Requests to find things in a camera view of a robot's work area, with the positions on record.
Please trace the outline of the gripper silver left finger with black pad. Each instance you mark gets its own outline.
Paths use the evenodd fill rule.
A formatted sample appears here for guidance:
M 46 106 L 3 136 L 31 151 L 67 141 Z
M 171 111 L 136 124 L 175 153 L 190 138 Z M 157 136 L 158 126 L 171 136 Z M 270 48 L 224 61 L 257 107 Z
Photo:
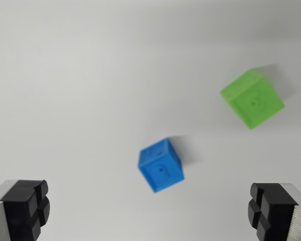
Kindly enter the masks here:
M 0 240 L 35 241 L 50 215 L 46 180 L 6 180 L 0 185 Z

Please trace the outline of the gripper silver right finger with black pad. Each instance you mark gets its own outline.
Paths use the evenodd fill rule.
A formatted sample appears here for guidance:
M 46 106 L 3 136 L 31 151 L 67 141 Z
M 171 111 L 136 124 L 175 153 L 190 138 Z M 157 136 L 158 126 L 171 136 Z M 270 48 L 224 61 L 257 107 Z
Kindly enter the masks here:
M 260 241 L 301 240 L 301 192 L 291 183 L 253 183 L 248 219 Z

